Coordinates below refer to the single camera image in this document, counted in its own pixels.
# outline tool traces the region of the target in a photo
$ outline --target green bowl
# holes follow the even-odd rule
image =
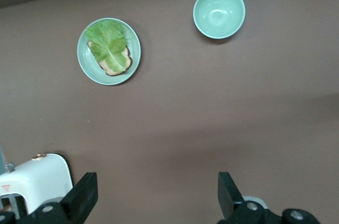
[[[195,25],[213,39],[236,33],[244,23],[245,14],[243,0],[197,0],[193,8]]]
[[[134,72],[137,70],[137,67],[140,63],[140,57],[141,57],[140,41],[138,39],[137,34],[132,29],[132,27],[130,27],[127,23],[119,19],[113,19],[110,17],[98,19],[92,22],[91,24],[89,24],[86,28],[90,27],[91,25],[97,23],[100,20],[114,20],[116,22],[119,22],[122,25],[124,34],[127,39],[127,47],[130,51],[130,57],[132,58],[131,67],[128,70],[126,70],[126,72],[120,75],[117,75],[117,76],[107,75],[105,71],[99,66],[93,54],[91,53],[90,48],[87,45],[87,42],[89,39],[85,35],[86,29],[81,33],[79,41],[78,41],[78,46],[77,46],[78,61],[83,72],[91,80],[102,85],[121,84],[127,79],[129,79],[134,74]]]

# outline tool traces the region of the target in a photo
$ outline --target lettuce leaf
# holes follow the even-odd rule
[[[98,21],[88,27],[85,34],[90,40],[88,46],[97,62],[104,61],[114,75],[119,75],[129,68],[131,58],[123,53],[127,48],[127,40],[119,22]]]

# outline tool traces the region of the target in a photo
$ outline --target table surface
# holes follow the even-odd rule
[[[339,0],[244,0],[232,37],[195,27],[195,0],[0,0],[0,128],[8,160],[63,154],[96,171],[87,223],[216,223],[219,171],[277,214],[337,224]],[[91,81],[84,28],[127,22],[141,42],[124,84]]]

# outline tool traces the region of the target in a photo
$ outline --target screw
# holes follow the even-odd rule
[[[40,160],[42,158],[45,158],[46,156],[47,154],[38,153],[35,157],[32,158],[32,160]]]
[[[296,220],[303,220],[304,217],[302,216],[302,214],[298,211],[291,211],[291,216],[293,218],[295,218]]]
[[[42,208],[43,212],[50,212],[51,210],[53,210],[53,205],[47,205],[44,208]]]
[[[15,164],[13,162],[8,162],[5,168],[7,169],[9,173],[13,172],[15,170]]]
[[[252,202],[247,203],[247,208],[249,208],[252,211],[258,210],[258,206],[255,203],[252,203]]]

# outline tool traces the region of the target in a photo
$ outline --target green plate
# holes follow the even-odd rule
[[[86,29],[81,33],[78,41],[77,46],[78,61],[83,72],[91,80],[102,85],[118,85],[129,79],[137,70],[141,57],[140,41],[132,27],[130,27],[127,23],[119,19],[114,19],[110,17],[98,19],[89,24],[86,28],[90,27],[91,25],[97,23],[100,20],[114,20],[116,22],[121,23],[127,39],[127,47],[130,50],[130,57],[132,58],[131,67],[121,75],[108,76],[105,73],[105,71],[99,66],[93,54],[91,53],[90,48],[87,45],[89,39],[85,35]]]

